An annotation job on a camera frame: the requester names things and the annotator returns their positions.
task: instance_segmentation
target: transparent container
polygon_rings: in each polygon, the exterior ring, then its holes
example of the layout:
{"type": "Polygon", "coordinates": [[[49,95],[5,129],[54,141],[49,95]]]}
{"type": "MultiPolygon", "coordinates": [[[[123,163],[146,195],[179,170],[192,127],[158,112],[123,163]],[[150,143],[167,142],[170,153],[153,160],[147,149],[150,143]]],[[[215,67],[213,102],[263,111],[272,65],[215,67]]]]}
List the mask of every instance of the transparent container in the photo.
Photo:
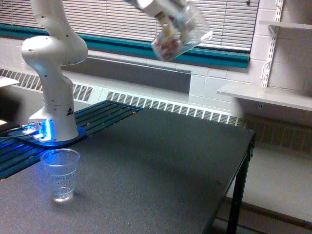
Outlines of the transparent container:
{"type": "Polygon", "coordinates": [[[191,2],[176,15],[163,15],[162,30],[152,41],[152,48],[162,61],[173,58],[213,38],[213,32],[198,8],[191,2]]]}
{"type": "Polygon", "coordinates": [[[51,150],[41,157],[51,199],[65,202],[73,198],[80,155],[70,149],[51,150]]]}

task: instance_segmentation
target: radiator vent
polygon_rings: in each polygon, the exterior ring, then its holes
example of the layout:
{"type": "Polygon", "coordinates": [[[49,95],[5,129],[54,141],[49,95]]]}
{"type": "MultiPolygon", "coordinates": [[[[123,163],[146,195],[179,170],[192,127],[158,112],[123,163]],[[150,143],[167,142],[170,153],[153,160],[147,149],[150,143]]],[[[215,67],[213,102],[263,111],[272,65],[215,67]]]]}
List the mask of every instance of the radiator vent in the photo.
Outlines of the radiator vent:
{"type": "MultiPolygon", "coordinates": [[[[17,80],[19,84],[17,84],[16,87],[42,92],[42,83],[38,76],[17,71],[11,71],[7,69],[0,69],[0,76],[17,80]]],[[[74,100],[86,102],[89,104],[97,103],[102,89],[102,87],[74,82],[74,100]]]]}
{"type": "Polygon", "coordinates": [[[256,141],[312,153],[312,129],[260,118],[248,119],[247,128],[256,132],[256,141]]]}
{"type": "Polygon", "coordinates": [[[102,98],[103,99],[100,99],[100,101],[110,100],[141,108],[153,108],[178,113],[181,115],[203,118],[234,126],[240,124],[240,126],[244,127],[243,123],[246,123],[244,120],[238,121],[240,119],[239,117],[232,116],[231,114],[226,112],[197,107],[189,104],[183,105],[180,102],[167,101],[158,98],[141,96],[117,90],[106,91],[106,95],[102,95],[102,98]]]}

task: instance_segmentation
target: window sill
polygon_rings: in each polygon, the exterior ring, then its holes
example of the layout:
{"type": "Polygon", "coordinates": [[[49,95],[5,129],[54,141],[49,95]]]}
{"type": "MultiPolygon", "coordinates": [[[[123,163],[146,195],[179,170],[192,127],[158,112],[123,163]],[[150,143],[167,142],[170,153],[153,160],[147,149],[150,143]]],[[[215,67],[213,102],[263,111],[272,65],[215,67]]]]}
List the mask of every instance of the window sill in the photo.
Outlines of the window sill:
{"type": "MultiPolygon", "coordinates": [[[[0,24],[0,36],[3,37],[25,39],[38,35],[48,35],[48,33],[45,30],[37,28],[0,24]]],[[[156,59],[149,42],[105,38],[85,34],[79,34],[79,36],[86,41],[90,49],[156,59]]],[[[195,48],[178,56],[173,62],[192,63],[193,65],[201,66],[216,65],[247,68],[249,59],[250,54],[195,48]]]]}

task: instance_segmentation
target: window blind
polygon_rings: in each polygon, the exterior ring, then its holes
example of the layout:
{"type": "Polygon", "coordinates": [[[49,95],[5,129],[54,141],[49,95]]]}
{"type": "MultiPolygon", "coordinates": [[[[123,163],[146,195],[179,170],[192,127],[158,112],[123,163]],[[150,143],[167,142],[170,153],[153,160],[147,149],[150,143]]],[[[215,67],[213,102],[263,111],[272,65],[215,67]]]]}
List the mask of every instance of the window blind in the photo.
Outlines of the window blind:
{"type": "MultiPolygon", "coordinates": [[[[259,0],[190,0],[202,12],[214,38],[205,48],[250,51],[259,0]]],[[[151,41],[161,30],[157,21],[123,0],[63,0],[77,33],[151,41]]],[[[0,23],[41,28],[29,0],[3,0],[0,23]]]]}

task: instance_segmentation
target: blue slatted mat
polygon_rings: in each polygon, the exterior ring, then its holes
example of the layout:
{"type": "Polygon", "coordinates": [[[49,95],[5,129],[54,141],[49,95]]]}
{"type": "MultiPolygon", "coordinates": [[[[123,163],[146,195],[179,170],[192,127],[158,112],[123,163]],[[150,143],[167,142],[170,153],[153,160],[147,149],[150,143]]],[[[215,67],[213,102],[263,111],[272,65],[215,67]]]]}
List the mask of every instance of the blue slatted mat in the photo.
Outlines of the blue slatted mat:
{"type": "MultiPolygon", "coordinates": [[[[76,123],[87,136],[141,111],[141,108],[112,101],[103,101],[75,112],[76,123]]],[[[0,140],[0,179],[7,178],[40,161],[48,150],[17,139],[0,140]]]]}

